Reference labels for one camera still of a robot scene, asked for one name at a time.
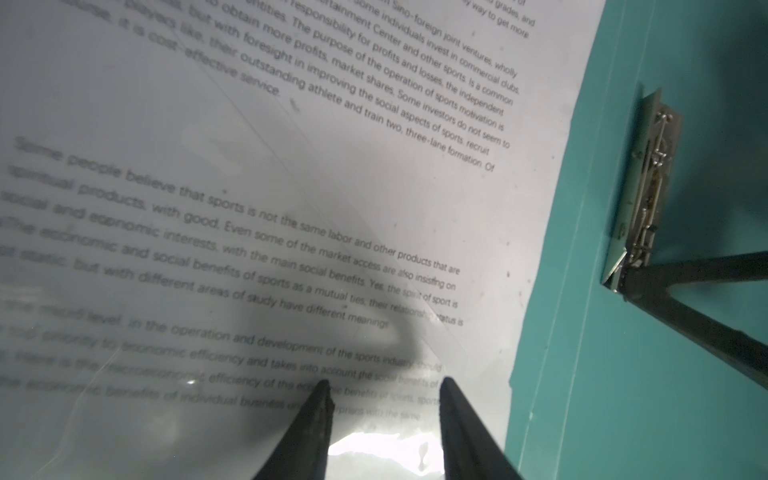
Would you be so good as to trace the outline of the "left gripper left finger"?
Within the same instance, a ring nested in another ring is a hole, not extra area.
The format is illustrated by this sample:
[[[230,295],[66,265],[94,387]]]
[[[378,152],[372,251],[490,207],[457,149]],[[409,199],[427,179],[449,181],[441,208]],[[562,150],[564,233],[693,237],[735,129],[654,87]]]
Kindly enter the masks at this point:
[[[323,480],[334,410],[330,382],[321,380],[253,480]]]

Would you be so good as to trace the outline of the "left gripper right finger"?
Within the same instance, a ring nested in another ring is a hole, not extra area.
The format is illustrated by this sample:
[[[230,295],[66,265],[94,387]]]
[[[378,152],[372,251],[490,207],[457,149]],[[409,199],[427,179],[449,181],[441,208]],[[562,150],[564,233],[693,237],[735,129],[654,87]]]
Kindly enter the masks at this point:
[[[451,377],[439,391],[445,478],[522,480]]]

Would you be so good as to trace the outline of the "printed paper sheet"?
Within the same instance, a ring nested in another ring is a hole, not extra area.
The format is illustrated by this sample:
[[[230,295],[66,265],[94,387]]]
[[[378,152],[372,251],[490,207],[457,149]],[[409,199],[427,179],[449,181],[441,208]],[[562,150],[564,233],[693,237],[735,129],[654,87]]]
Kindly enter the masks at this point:
[[[332,479],[504,442],[600,1],[5,1],[1,475]]]

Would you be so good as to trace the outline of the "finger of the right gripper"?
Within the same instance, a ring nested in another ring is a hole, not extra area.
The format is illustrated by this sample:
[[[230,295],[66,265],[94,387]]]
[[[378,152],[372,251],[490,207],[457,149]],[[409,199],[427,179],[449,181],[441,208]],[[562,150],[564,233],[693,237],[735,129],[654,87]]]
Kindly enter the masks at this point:
[[[632,268],[625,300],[767,387],[767,253]]]

